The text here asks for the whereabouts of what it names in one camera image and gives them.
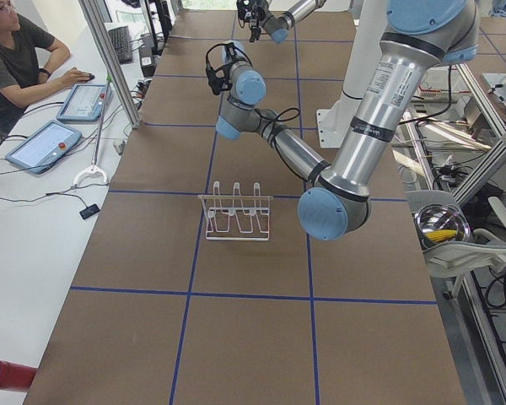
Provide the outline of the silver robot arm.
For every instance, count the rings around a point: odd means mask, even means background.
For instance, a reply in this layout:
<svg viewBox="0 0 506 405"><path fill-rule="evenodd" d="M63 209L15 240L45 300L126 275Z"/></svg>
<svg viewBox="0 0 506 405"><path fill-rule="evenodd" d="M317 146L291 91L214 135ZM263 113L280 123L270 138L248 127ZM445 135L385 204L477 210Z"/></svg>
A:
<svg viewBox="0 0 506 405"><path fill-rule="evenodd" d="M289 10L275 16L270 10L270 1L238 0L237 17L241 27L247 25L250 29L249 42L258 41L262 34L266 34L275 43L281 44L298 22L307 18L316 9L322 8L325 3L325 0L298 1Z"/></svg>
<svg viewBox="0 0 506 405"><path fill-rule="evenodd" d="M299 199L298 216L318 240L335 240L367 222L369 179L424 74L476 55L479 14L473 1L390 1L385 11L379 62L333 162L296 137L276 112L259 107L266 84L239 42L222 43L222 66L206 69L212 92L228 93L217 133L228 139L244 132L260 135L310 184Z"/></svg>

